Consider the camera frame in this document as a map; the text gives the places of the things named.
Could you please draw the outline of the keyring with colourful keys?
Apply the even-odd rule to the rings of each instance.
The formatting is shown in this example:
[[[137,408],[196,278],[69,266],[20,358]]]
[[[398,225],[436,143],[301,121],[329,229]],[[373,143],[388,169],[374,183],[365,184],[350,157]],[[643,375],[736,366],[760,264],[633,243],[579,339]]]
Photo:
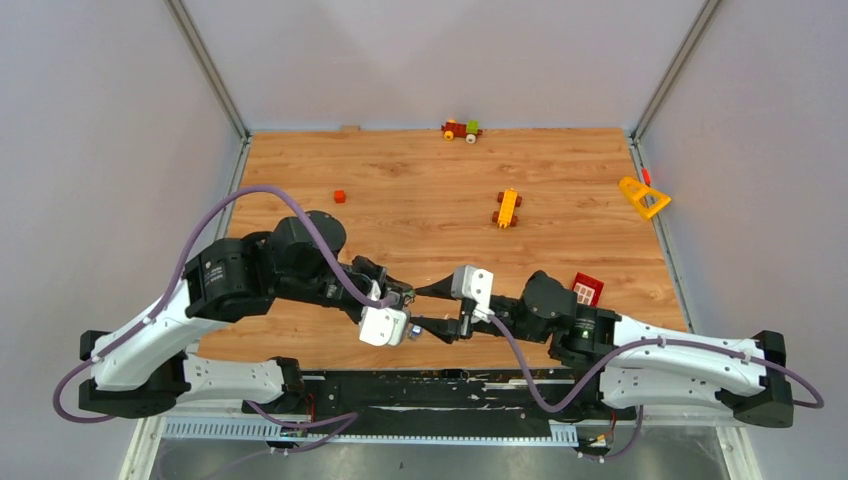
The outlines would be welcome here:
[[[422,327],[416,323],[417,317],[414,315],[414,307],[412,306],[415,301],[415,292],[411,289],[405,290],[401,296],[405,315],[403,335],[405,339],[415,341],[423,332]]]

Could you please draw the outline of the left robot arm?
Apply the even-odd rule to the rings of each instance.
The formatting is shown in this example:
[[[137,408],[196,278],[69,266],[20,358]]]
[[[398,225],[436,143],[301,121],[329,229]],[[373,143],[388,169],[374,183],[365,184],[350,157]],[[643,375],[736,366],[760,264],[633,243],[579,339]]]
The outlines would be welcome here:
[[[150,306],[117,331],[82,335],[80,356],[92,371],[78,389],[80,409],[134,419],[189,402],[238,400],[270,413],[298,411],[307,389],[296,359],[211,360],[188,347],[267,314],[278,299],[342,311],[365,341],[399,344],[413,288],[362,256],[333,270],[346,238],[337,219],[309,211],[271,231],[214,241],[186,263],[165,305]]]

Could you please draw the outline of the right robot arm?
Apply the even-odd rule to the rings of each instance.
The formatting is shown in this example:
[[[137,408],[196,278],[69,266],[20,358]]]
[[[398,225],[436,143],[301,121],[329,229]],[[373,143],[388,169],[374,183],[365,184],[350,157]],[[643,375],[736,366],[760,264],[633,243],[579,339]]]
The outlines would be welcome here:
[[[729,410],[734,419],[788,428],[794,399],[786,378],[782,334],[723,339],[653,326],[613,310],[582,304],[577,292],[543,271],[534,272],[518,298],[495,295],[491,272],[471,265],[419,296],[458,300],[456,318],[421,318],[418,325],[445,343],[475,333],[510,334],[545,344],[550,358],[582,372],[571,403],[584,417],[607,408],[686,405]]]

